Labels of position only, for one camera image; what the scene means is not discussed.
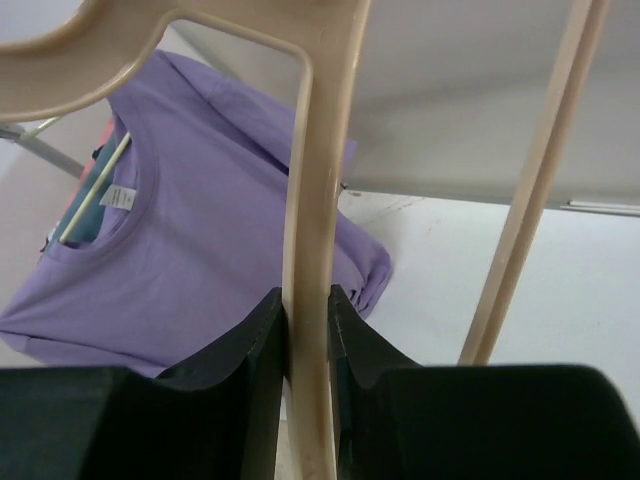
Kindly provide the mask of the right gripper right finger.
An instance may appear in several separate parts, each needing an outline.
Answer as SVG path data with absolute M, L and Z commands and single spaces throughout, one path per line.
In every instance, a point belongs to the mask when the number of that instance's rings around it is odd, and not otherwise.
M 635 479 L 639 435 L 580 365 L 422 366 L 329 296 L 342 479 Z

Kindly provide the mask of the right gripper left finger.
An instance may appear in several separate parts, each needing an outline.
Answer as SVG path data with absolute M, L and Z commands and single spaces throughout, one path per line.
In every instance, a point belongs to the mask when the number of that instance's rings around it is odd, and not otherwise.
M 270 291 L 155 378 L 126 368 L 1 373 L 5 479 L 270 479 L 286 320 Z

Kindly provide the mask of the beige plastic hanger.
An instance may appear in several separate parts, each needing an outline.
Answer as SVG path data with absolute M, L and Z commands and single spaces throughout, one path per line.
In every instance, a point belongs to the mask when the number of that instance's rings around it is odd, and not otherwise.
M 609 5 L 574 3 L 544 111 L 474 318 L 463 365 L 488 362 L 527 259 Z M 1 48 L 1 118 L 46 119 L 128 80 L 178 19 L 291 53 L 303 63 L 290 162 L 283 300 L 291 357 L 287 408 L 299 479 L 337 475 L 328 297 L 338 190 L 366 1 L 85 1 L 58 29 Z

